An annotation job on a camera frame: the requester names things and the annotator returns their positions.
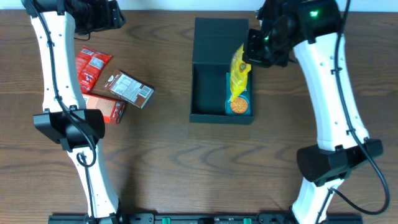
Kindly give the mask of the red snack pouch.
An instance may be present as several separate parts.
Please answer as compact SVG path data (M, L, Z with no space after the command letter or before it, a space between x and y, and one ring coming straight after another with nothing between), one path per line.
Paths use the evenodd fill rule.
M83 46L75 59L78 82L82 93L91 91L112 55Z

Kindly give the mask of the black gift box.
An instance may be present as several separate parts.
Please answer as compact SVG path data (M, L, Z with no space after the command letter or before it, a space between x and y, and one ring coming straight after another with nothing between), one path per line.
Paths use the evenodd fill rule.
M248 30L248 19L195 19L190 122L251 124L254 121L252 73L242 96L248 102L247 110L237 114L229 102L231 60Z

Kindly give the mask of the teal cookie box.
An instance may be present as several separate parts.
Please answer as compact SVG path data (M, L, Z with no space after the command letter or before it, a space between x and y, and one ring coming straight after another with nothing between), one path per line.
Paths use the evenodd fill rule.
M251 84L248 82L245 90L231 101L230 73L226 73L226 100L225 113L228 116L249 116L251 115Z

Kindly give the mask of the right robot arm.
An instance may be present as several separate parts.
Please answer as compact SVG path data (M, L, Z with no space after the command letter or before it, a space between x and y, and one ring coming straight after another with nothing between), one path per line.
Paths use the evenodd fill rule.
M303 182L284 222L351 223L347 215L329 217L327 208L352 171L375 165L383 146L369 137L351 88L343 36L348 10L335 0L266 0L256 17L261 28L248 32L243 60L285 67L294 54L317 125L317 143L297 151Z

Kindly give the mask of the yellow candy pouch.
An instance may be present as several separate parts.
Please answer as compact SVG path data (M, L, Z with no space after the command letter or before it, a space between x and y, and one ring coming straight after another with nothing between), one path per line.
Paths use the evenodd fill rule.
M235 51L230 65L230 101L234 101L247 87L251 64L243 60L244 45Z

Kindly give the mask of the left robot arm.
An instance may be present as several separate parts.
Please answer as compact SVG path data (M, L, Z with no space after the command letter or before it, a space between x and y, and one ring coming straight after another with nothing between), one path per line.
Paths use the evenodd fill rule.
M37 36L44 78L43 112L34 115L34 126L67 152L88 204L81 218L54 215L49 222L129 223L103 157L103 115L86 107L74 49L76 34L119 29L126 19L116 1L28 0L22 4Z

